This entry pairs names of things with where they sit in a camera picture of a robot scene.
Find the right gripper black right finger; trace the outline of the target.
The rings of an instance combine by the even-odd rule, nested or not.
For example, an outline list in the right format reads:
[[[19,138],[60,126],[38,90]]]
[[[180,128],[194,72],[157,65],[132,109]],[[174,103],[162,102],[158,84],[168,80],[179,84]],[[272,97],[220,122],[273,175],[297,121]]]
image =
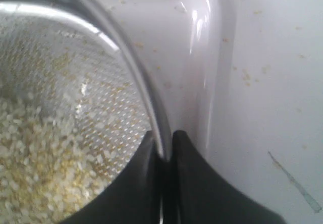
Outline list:
[[[181,223],[284,223],[222,178],[183,130],[173,134]]]

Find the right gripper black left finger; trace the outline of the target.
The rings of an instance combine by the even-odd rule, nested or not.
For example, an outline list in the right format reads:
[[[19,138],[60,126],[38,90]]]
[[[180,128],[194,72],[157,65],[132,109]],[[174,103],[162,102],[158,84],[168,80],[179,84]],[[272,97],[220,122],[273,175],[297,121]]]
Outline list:
[[[152,131],[113,182],[63,223],[159,223],[163,164]]]

